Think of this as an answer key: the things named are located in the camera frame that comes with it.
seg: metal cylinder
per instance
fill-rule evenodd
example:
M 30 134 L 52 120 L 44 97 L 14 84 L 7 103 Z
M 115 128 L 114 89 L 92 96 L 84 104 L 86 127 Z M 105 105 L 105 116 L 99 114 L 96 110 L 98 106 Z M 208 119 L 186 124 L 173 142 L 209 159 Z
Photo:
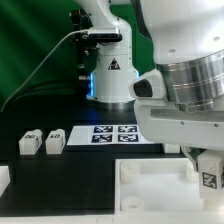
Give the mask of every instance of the metal cylinder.
M 156 65 L 162 73 L 168 100 L 180 111 L 214 109 L 215 97 L 224 94 L 224 50 L 193 61 Z

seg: green backdrop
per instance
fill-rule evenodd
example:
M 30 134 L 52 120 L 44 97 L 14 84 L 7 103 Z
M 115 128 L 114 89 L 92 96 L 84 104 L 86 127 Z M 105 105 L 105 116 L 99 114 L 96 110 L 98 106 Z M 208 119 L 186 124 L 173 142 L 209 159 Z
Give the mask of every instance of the green backdrop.
M 69 13 L 77 8 L 72 0 L 0 1 L 0 106 L 50 50 L 73 31 Z M 132 26 L 134 66 L 140 74 L 151 70 L 153 46 L 139 34 L 132 7 L 113 6 L 111 10 Z M 28 85 L 74 77 L 75 58 L 74 46 L 66 41 Z M 95 61 L 88 59 L 86 64 L 91 71 Z

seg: white sheet of paper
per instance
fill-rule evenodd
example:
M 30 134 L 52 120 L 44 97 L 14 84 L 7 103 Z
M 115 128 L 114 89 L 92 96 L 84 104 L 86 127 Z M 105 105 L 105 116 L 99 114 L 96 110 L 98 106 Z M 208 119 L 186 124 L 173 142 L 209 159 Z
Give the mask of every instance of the white sheet of paper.
M 139 132 L 138 125 L 74 126 L 67 145 L 153 144 Z

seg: small white block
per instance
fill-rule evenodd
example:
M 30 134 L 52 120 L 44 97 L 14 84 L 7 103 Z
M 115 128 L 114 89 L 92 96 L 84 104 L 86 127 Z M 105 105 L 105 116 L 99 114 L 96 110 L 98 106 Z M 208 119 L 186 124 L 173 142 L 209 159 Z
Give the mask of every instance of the small white block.
M 120 170 L 121 181 L 125 184 L 135 183 L 140 177 L 140 166 L 137 162 L 122 162 Z
M 9 167 L 0 166 L 0 197 L 10 183 Z
M 180 153 L 179 145 L 163 144 L 165 153 Z
M 57 129 L 51 131 L 46 140 L 47 154 L 61 154 L 65 146 L 65 131 Z
M 19 141 L 20 155 L 35 155 L 42 144 L 42 132 L 38 129 L 27 131 Z

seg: label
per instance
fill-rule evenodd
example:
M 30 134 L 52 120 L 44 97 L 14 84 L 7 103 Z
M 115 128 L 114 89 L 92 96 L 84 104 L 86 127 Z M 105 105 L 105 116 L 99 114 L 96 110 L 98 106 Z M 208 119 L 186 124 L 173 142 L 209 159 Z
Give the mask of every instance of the label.
M 114 58 L 113 61 L 111 62 L 108 70 L 121 70 L 119 64 L 117 63 L 117 60 Z

